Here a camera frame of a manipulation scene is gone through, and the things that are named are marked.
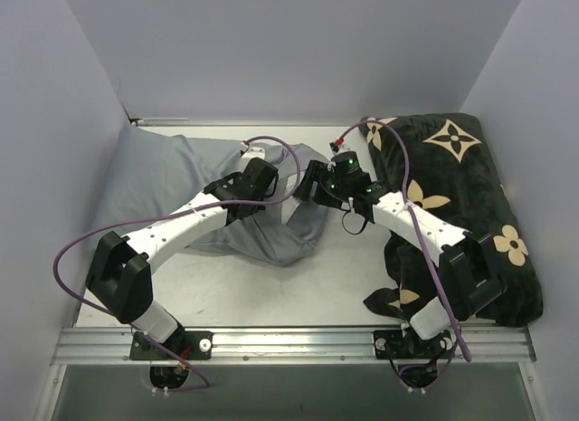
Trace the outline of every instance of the tan flower pattern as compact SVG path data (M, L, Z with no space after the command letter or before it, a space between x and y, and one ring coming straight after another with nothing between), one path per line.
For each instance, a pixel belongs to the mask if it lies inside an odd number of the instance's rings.
M406 290L402 288L400 290L400 304L407 305L408 303L412 303L413 301L417 301L420 299L420 296L413 292L412 290Z
M447 205L451 200L446 196L432 195L424 197L424 193L420 185L412 180L408 186L408 199L413 201L416 205L424 210L431 208L439 208Z
M444 149L447 149L457 160L459 160L459 163L461 163L462 157L467 150L481 142L480 140L473 138L469 133L451 120L446 120L441 130L427 138L424 143L440 145Z
M400 300L391 301L388 304L400 310L402 305L407 305L408 303L412 303L413 301L417 301L418 299L420 299L420 295L413 292L412 290L406 290L405 288L402 288L400 290Z
M385 118L382 121L385 125L388 125L390 122L395 120L396 118ZM379 124L377 122L367 122L368 126L368 134L366 135L365 139L368 142L372 142L378 150L382 149L382 136L380 135L380 129L384 127L383 124Z
M517 267L525 264L528 256L527 246L518 238L517 230L511 225L504 225L502 235L493 237L498 252L508 253L508 260Z

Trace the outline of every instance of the white wall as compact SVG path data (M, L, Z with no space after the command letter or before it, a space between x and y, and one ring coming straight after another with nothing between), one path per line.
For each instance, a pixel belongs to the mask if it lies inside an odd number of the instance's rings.
M457 110L520 0L69 0L133 117Z
M531 334L554 419L579 416L579 0L523 0L462 110L479 116L545 293Z
M72 306L52 258L87 227L124 116L65 0L0 0L0 45L0 419L28 421Z

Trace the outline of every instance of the enclosure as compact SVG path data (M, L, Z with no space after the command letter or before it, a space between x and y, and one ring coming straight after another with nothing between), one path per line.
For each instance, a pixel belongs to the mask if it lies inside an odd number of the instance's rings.
M2 0L2 418L577 418L578 4ZM130 328L51 276L93 225L131 122L156 139L271 135L331 158L328 142L360 118L429 113L480 121L545 308L528 327L467 321L473 362L456 358L425 396L376 358L375 332L400 320L363 303L395 287L390 234L353 237L336 210L292 265L187 248L154 274L156 299L214 334L195 364L214 388L192 394L151 397ZM376 179L373 133L347 143ZM80 246L62 262L76 292L91 258Z

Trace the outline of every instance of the black pillow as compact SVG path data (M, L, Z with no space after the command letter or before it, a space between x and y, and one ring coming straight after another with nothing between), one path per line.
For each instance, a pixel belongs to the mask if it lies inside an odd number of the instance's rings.
M499 270L509 278L506 293L477 316L502 326L522 326L541 316L543 295L518 222L505 197L479 121L449 113L387 118L408 149L408 197L449 224L473 232L490 232L498 251ZM365 124L378 179L401 189L403 153L382 125ZM384 248L386 270L398 290L380 289L365 305L371 311L409 320L436 296L422 252L393 234Z

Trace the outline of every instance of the screw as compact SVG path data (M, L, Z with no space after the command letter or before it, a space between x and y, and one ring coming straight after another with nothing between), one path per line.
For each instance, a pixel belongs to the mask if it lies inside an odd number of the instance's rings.
M211 349L211 341L207 338L203 338L199 341L199 349L202 353L207 353Z
M376 346L376 349L378 349L380 351L386 350L386 339L385 338L377 339L375 346Z

